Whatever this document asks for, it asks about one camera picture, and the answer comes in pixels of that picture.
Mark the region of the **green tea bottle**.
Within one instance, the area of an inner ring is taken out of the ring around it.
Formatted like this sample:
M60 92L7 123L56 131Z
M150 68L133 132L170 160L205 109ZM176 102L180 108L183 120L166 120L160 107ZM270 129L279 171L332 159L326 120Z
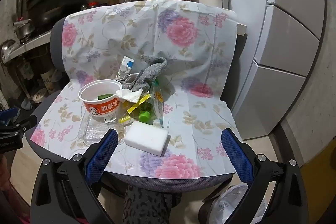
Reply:
M142 94L138 103L138 120L143 123L162 127L163 96L158 80L152 83L148 92Z

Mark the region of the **floral cloth cover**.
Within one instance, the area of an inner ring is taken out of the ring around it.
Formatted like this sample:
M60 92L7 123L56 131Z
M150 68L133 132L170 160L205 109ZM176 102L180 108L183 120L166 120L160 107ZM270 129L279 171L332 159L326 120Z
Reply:
M109 125L118 145L106 170L163 179L234 173L221 144L237 132L220 97L238 35L235 12L197 2L157 0L68 15L61 54L69 83L30 137L69 159Z

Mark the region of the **white milk carton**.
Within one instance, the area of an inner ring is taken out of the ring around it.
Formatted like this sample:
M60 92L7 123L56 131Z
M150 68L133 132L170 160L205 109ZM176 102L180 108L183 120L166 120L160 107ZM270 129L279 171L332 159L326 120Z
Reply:
M117 73L117 78L123 78L128 75L133 67L134 60L130 57L124 56L120 68Z

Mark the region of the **white sponge block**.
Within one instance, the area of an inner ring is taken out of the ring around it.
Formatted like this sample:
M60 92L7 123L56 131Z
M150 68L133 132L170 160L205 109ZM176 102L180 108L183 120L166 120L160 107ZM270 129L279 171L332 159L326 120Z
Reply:
M168 131L164 128L134 121L130 126L126 127L123 140L130 147L161 156L168 135Z

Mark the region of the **white tissue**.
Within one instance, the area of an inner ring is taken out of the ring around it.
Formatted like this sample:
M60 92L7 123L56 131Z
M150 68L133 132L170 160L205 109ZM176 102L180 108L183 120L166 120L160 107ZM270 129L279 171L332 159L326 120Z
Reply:
M120 89L116 91L116 97L121 102L137 103L142 95L143 90L140 88L138 91L133 92L129 89Z

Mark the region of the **grey knitted rag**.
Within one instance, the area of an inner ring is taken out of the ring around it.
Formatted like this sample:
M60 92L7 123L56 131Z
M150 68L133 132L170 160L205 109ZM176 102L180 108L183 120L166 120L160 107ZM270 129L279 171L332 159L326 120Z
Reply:
M161 56L142 55L141 60L145 61L149 66L142 69L138 74L129 73L123 78L116 78L122 84L123 89L136 92L141 88L143 92L149 91L153 81L165 71L168 65L167 60Z

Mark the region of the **orange white noodle bowl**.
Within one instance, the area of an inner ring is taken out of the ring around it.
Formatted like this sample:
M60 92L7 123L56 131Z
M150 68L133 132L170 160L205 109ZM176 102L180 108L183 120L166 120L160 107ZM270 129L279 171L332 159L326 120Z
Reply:
M105 117L118 110L120 100L116 92L121 88L122 84L116 80L97 80L83 86L78 97L92 116Z

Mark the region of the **yellow snack wrapper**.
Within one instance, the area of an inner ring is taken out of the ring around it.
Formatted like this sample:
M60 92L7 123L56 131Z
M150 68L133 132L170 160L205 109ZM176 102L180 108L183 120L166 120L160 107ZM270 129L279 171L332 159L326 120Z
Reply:
M118 120L120 124L127 124L133 120L143 123L150 121L152 113L152 105L150 103L151 95L149 93L142 94L137 103L124 102L125 114Z

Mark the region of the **steel cooking pot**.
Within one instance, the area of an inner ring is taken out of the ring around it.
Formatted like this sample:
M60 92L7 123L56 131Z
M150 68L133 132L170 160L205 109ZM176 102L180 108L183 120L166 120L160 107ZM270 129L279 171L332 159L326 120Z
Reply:
M35 31L35 26L31 19L21 18L13 23L13 28L21 44L25 43Z

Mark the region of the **clear plastic tray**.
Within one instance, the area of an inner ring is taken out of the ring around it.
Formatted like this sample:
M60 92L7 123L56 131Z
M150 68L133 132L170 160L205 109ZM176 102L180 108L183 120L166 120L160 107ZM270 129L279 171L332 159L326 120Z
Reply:
M118 122L116 114L95 117L86 111L79 128L78 137L85 146L89 147L94 143L98 143L109 129L117 132L118 142L121 143L125 136L125 130Z

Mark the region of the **trash bin with liner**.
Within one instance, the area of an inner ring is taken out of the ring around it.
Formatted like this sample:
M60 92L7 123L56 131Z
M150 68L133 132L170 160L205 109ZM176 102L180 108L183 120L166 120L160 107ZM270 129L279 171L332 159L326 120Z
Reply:
M199 223L226 223L248 189L245 183L232 185L222 194L203 203Z

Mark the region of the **grey refrigerator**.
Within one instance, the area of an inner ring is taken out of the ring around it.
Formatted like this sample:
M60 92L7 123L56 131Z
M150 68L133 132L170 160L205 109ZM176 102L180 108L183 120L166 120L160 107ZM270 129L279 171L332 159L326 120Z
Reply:
M268 135L302 89L321 40L325 0L230 0L246 26L224 88L243 139Z

